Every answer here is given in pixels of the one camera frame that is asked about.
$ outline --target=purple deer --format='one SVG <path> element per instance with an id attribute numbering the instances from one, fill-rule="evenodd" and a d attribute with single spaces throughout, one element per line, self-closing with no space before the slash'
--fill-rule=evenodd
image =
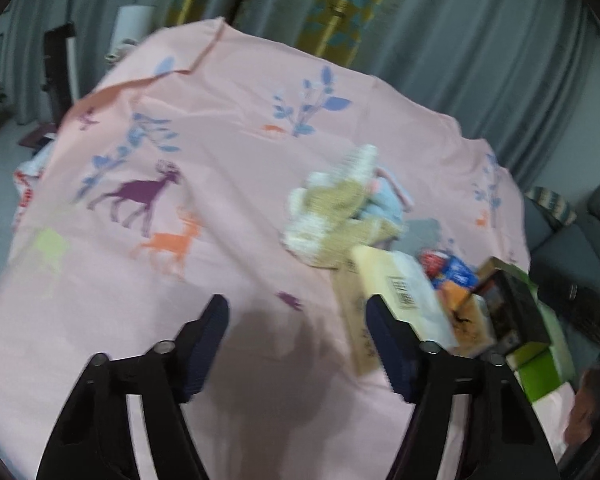
<path id="1" fill-rule="evenodd" d="M 96 204 L 104 199 L 109 198 L 110 196 L 117 197 L 111 204 L 110 215 L 112 222 L 118 222 L 118 209 L 120 208 L 121 203 L 125 200 L 131 200 L 132 202 L 142 204 L 138 210 L 128 216 L 122 223 L 122 226 L 131 227 L 132 222 L 140 215 L 144 214 L 142 236 L 148 238 L 150 236 L 149 228 L 151 227 L 151 218 L 154 214 L 155 200 L 161 190 L 163 190 L 169 182 L 173 182 L 174 184 L 180 183 L 180 170 L 171 162 L 159 160 L 158 164 L 155 166 L 155 171 L 163 175 L 160 180 L 131 180 L 125 182 L 114 192 L 101 194 L 97 199 L 90 202 L 87 208 L 93 211 Z"/>

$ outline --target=bed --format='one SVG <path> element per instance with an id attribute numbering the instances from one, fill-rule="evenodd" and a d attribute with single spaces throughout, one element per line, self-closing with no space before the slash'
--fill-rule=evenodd
<path id="1" fill-rule="evenodd" d="M 125 58 L 64 118 L 0 278 L 11 473 L 35 477 L 92 354 L 143 353 L 223 294 L 228 334 L 184 409 L 209 475 L 384 478 L 412 407 L 382 370 L 356 377 L 329 271 L 280 243 L 289 192 L 367 143 L 413 197 L 409 218 L 439 222 L 441 248 L 528 269 L 522 196 L 488 143 L 380 80 L 222 19 L 163 29 Z M 550 440 L 569 402 L 539 408 Z M 455 404 L 439 478 L 455 475 Z M 146 443 L 136 455 L 154 478 Z"/>

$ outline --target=floral pattern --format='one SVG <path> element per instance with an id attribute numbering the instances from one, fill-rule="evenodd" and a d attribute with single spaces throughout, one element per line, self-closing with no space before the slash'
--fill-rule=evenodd
<path id="1" fill-rule="evenodd" d="M 163 152 L 179 152 L 179 147 L 173 146 L 173 139 L 179 134 L 166 127 L 170 122 L 169 119 L 153 119 L 144 114 L 134 113 L 132 124 L 125 136 L 125 142 L 122 142 L 112 152 L 93 156 L 91 159 L 93 173 L 82 180 L 83 186 L 76 194 L 74 202 L 83 199 L 109 171 L 124 164 L 129 156 L 142 146 L 145 139 Z"/>
<path id="2" fill-rule="evenodd" d="M 483 226 L 488 220 L 491 227 L 496 227 L 496 211 L 502 204 L 502 199 L 498 196 L 498 188 L 502 181 L 502 168 L 493 153 L 486 153 L 485 157 L 487 164 L 482 167 L 482 172 L 487 177 L 488 184 L 485 188 L 474 182 L 473 186 L 474 198 L 478 202 L 486 202 L 489 209 L 482 211 L 482 217 L 476 220 L 476 225 Z"/>
<path id="3" fill-rule="evenodd" d="M 93 113 L 95 112 L 95 108 L 89 108 L 85 113 L 78 117 L 78 121 L 80 122 L 80 131 L 86 132 L 91 126 L 96 124 L 100 124 L 100 121 L 93 120 Z"/>
<path id="4" fill-rule="evenodd" d="M 320 110 L 329 112 L 339 112 L 345 110 L 351 104 L 351 101 L 343 97 L 333 95 L 335 76 L 333 71 L 327 65 L 322 68 L 320 81 L 312 82 L 308 79 L 302 81 L 302 91 L 298 110 L 294 110 L 285 101 L 282 92 L 273 96 L 273 117 L 275 119 L 285 119 L 290 125 L 291 134 L 294 137 L 308 135 L 315 132 L 315 128 L 309 124 L 309 121 Z M 262 129 L 265 131 L 281 130 L 275 124 L 265 124 Z"/>

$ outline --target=barcode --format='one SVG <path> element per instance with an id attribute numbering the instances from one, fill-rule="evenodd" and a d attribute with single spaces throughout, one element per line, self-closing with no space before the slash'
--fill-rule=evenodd
<path id="1" fill-rule="evenodd" d="M 415 301 L 407 290 L 407 285 L 404 280 L 399 276 L 389 276 L 389 283 L 394 288 L 395 296 L 400 303 L 400 308 L 414 308 L 416 306 Z"/>

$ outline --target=gray curtain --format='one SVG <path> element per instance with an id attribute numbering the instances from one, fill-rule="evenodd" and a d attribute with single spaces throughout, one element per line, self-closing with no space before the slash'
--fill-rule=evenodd
<path id="1" fill-rule="evenodd" d="M 19 124 L 48 121 L 48 97 L 44 81 L 42 39 L 46 30 L 66 22 L 68 0 L 14 0 L 7 33 L 4 86 Z M 156 7 L 156 26 L 166 24 L 168 10 L 176 0 L 73 0 L 71 20 L 77 34 L 78 78 L 82 95 L 96 86 L 106 72 L 104 55 L 109 51 L 118 7 L 131 4 Z M 236 0 L 205 0 L 202 18 L 226 14 Z"/>
<path id="2" fill-rule="evenodd" d="M 245 0 L 236 26 L 302 47 L 324 7 L 325 0 Z M 379 0 L 360 30 L 346 36 L 348 66 L 452 115 L 465 137 L 487 139 L 523 189 L 560 141 L 598 33 L 582 0 Z"/>

